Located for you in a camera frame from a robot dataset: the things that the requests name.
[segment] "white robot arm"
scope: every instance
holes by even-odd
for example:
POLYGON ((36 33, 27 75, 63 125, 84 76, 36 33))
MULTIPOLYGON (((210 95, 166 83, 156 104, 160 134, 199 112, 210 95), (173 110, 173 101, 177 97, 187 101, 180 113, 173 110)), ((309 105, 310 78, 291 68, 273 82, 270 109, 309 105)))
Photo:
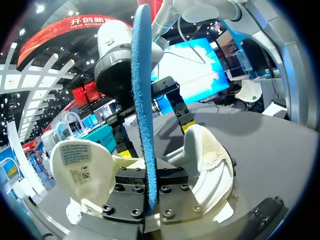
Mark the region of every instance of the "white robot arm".
POLYGON ((233 0, 163 0, 152 23, 152 41, 157 42, 179 17, 188 23, 209 19, 240 20, 242 14, 233 0))

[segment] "display screen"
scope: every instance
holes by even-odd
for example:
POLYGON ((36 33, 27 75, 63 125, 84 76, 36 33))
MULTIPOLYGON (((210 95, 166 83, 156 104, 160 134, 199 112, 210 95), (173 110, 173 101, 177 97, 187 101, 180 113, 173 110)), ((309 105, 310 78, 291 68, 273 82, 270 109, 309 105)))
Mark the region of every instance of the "display screen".
MULTIPOLYGON (((198 102, 229 87, 224 70, 215 51, 206 38, 189 41, 202 60, 186 42, 169 46, 151 73, 151 81, 171 76, 180 85, 180 94, 186 104, 198 102)), ((172 111, 166 96, 159 97, 162 114, 172 111)))

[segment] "yellow part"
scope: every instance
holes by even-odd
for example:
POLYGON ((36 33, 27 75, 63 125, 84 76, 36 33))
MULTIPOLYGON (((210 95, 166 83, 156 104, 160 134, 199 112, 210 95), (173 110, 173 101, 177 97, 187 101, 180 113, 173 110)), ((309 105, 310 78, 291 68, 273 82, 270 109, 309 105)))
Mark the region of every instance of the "yellow part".
POLYGON ((129 152, 129 150, 125 150, 125 151, 122 151, 122 152, 119 152, 119 155, 123 158, 126 158, 126 159, 131 159, 132 156, 131 156, 131 153, 129 152))
POLYGON ((183 132, 185 133, 185 132, 187 131, 187 129, 188 129, 190 126, 192 126, 193 124, 196 124, 196 121, 191 121, 191 122, 189 122, 188 124, 182 126, 183 132))

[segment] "shoe label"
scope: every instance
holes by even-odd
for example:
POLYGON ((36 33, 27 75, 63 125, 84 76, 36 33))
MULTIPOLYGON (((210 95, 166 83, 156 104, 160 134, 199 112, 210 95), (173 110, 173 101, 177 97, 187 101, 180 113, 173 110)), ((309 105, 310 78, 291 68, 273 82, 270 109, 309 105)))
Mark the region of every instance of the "shoe label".
POLYGON ((90 162, 91 148, 88 144, 69 144, 60 149, 63 165, 90 162))
POLYGON ((76 186, 92 182, 92 175, 88 165, 72 167, 69 171, 76 186))

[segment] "white pillar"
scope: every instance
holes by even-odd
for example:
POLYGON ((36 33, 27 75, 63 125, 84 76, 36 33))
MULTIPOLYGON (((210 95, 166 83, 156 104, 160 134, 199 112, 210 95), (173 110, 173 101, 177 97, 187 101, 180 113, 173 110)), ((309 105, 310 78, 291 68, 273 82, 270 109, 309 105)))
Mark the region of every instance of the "white pillar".
POLYGON ((14 121, 11 121, 11 122, 8 122, 6 125, 7 125, 8 139, 9 139, 12 151, 16 155, 16 158, 19 162, 20 169, 24 177, 28 180, 27 185, 29 185, 30 183, 29 187, 26 186, 25 190, 26 191, 27 189, 29 190, 25 192, 25 194, 30 195, 30 197, 34 197, 36 192, 41 198, 44 198, 47 195, 47 191, 44 188, 44 186, 41 184, 34 168, 29 164, 26 158, 24 150, 20 144, 16 123, 14 121))

